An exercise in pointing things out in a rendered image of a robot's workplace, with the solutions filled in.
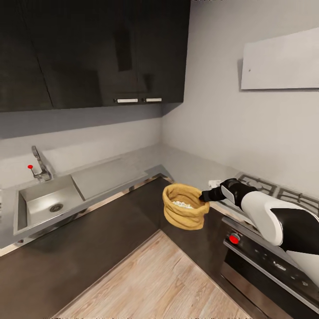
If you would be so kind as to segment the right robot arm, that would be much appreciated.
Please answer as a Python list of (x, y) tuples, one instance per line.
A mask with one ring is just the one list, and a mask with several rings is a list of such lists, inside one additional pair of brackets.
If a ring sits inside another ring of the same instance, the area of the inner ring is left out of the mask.
[(319, 288), (319, 219), (304, 208), (242, 184), (236, 178), (209, 181), (199, 200), (229, 199), (240, 207), (261, 236), (284, 250)]

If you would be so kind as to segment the popcorn bag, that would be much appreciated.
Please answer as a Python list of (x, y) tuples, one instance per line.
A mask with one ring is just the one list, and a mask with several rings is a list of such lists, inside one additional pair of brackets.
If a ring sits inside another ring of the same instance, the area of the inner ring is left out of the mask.
[[(210, 202), (199, 200), (202, 191), (181, 183), (165, 187), (163, 191), (165, 218), (183, 230), (199, 230), (204, 226), (204, 214), (209, 213)], [(189, 207), (177, 205), (183, 203)]]

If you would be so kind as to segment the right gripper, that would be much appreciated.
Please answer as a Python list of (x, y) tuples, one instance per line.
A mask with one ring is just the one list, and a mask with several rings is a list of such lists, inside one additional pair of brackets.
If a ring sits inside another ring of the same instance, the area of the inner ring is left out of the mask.
[(199, 200), (203, 200), (204, 202), (217, 202), (221, 201), (216, 195), (216, 188), (211, 189), (210, 191), (203, 191), (202, 195), (199, 197)]

